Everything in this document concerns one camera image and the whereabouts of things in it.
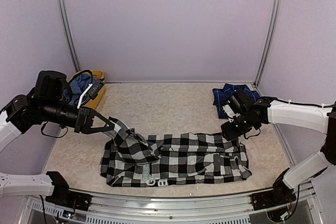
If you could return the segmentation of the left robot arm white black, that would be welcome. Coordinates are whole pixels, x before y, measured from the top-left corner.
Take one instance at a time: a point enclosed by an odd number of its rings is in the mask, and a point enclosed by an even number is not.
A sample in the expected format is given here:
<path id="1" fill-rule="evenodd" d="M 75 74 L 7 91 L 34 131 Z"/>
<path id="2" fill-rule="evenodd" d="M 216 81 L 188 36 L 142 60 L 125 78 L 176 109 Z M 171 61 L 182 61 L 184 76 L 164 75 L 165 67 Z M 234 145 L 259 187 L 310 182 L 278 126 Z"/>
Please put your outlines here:
<path id="1" fill-rule="evenodd" d="M 114 124 L 99 112 L 78 103 L 70 105 L 72 90 L 67 76 L 58 71 L 41 71 L 29 94 L 14 97 L 1 109 L 1 150 L 33 125 L 48 122 L 76 133 L 93 134 L 114 130 Z M 69 189 L 59 172 L 38 175 L 1 174 L 1 197 L 41 195 L 47 202 L 87 211 L 91 195 Z"/>

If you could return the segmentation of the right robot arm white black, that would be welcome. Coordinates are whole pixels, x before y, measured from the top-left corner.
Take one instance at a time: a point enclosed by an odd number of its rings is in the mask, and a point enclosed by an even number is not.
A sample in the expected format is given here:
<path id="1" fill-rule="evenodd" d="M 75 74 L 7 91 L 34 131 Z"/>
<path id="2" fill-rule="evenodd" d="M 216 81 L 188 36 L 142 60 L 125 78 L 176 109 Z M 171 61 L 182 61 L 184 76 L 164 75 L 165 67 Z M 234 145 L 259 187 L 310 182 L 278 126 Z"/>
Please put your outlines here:
<path id="1" fill-rule="evenodd" d="M 297 200 L 294 189 L 302 182 L 335 165 L 335 105 L 305 104 L 276 97 L 253 101 L 242 89 L 226 101 L 224 112 L 229 121 L 221 125 L 227 140 L 245 136 L 263 124 L 286 124 L 318 131 L 326 135 L 324 145 L 304 161 L 283 171 L 272 190 L 252 194 L 254 210 L 280 206 Z"/>

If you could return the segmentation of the blue plaid shirt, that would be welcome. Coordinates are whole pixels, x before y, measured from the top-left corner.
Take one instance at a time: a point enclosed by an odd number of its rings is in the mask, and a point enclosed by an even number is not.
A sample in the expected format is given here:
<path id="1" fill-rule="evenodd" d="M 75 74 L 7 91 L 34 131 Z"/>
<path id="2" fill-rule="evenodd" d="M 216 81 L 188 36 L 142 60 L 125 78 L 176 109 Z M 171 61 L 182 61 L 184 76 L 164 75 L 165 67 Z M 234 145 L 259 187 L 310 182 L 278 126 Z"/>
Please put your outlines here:
<path id="1" fill-rule="evenodd" d="M 240 89 L 242 89 L 254 101 L 257 101 L 260 98 L 259 93 L 257 91 L 251 90 L 246 84 L 233 85 L 226 83 L 222 89 L 212 89 L 214 95 L 213 105 L 216 106 L 219 119 L 228 119 L 227 114 L 222 109 L 222 105 L 226 103 L 226 101 L 233 95 L 234 92 Z"/>

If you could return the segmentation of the black white checked shirt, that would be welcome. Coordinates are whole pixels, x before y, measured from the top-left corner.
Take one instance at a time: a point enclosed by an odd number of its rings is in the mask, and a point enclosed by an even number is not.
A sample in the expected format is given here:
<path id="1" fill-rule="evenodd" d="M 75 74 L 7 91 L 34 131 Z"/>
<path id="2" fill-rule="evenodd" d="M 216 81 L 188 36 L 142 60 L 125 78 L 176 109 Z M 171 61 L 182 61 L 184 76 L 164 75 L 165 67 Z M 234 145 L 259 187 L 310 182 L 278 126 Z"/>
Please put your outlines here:
<path id="1" fill-rule="evenodd" d="M 223 184 L 252 175 L 238 138 L 191 132 L 142 136 L 118 119 L 110 121 L 100 175 L 111 187 Z"/>

